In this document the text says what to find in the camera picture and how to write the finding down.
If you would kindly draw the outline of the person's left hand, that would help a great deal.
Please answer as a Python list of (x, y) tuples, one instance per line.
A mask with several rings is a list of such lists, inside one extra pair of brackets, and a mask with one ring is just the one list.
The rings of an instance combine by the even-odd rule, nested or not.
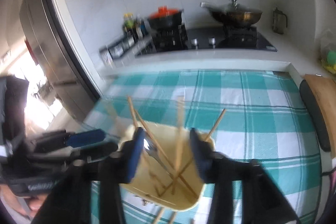
[(11, 223), (31, 223), (48, 194), (17, 197), (7, 185), (1, 185), (1, 210)]

